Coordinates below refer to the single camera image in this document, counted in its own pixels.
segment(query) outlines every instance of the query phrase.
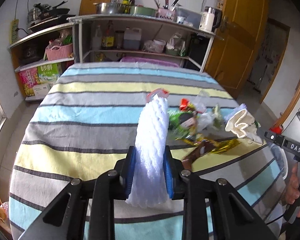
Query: electric kettle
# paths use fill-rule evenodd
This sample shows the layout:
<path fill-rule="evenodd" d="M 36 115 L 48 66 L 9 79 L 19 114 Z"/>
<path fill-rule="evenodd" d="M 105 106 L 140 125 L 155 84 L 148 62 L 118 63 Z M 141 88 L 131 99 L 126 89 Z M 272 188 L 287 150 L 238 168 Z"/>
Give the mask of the electric kettle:
<path fill-rule="evenodd" d="M 199 30 L 214 32 L 215 28 L 218 28 L 222 20 L 222 11 L 206 6 L 204 12 L 202 12 Z"/>

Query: frying pan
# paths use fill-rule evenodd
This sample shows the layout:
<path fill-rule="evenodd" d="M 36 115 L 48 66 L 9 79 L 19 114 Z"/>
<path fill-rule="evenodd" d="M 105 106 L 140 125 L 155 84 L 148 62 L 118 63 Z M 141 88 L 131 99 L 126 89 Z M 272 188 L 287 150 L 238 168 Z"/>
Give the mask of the frying pan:
<path fill-rule="evenodd" d="M 34 7 L 37 7 L 37 8 L 40 9 L 41 14 L 39 14 L 39 19 L 44 20 L 44 19 L 49 18 L 51 16 L 55 17 L 57 15 L 67 14 L 70 11 L 69 8 L 57 8 L 60 5 L 63 5 L 64 3 L 66 3 L 66 2 L 67 1 L 63 1 L 62 3 L 60 3 L 56 6 L 53 6 L 51 10 L 47 10 L 47 9 L 43 8 L 40 3 L 35 4 Z"/>

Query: cloth glove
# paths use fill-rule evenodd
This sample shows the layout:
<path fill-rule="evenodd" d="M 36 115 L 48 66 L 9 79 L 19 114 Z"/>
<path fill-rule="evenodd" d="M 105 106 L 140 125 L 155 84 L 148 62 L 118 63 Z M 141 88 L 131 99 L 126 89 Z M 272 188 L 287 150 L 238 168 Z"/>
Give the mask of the cloth glove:
<path fill-rule="evenodd" d="M 225 130 L 233 132 L 238 138 L 247 137 L 249 143 L 263 145 L 263 140 L 257 135 L 255 119 L 247 109 L 236 112 L 227 122 Z"/>

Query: wall socket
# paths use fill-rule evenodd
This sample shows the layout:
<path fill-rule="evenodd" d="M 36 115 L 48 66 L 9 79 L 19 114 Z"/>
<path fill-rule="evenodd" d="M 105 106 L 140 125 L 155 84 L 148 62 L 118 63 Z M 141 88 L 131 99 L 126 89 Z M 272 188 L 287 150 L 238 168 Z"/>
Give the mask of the wall socket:
<path fill-rule="evenodd" d="M 10 44 L 18 41 L 18 31 L 17 28 L 19 26 L 19 19 L 14 19 L 10 23 Z"/>

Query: cardboard box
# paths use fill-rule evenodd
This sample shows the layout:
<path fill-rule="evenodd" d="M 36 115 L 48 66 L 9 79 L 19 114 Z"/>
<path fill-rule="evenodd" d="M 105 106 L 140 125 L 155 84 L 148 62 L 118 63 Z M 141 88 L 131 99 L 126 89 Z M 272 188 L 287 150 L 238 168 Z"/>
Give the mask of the cardboard box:
<path fill-rule="evenodd" d="M 35 96 L 46 96 L 50 90 L 49 84 L 41 84 L 33 86 Z"/>
<path fill-rule="evenodd" d="M 28 97 L 34 96 L 33 86 L 37 85 L 39 82 L 37 67 L 20 71 L 19 76 L 23 83 L 26 95 Z"/>
<path fill-rule="evenodd" d="M 39 83 L 56 83 L 62 74 L 61 63 L 47 64 L 38 67 Z"/>

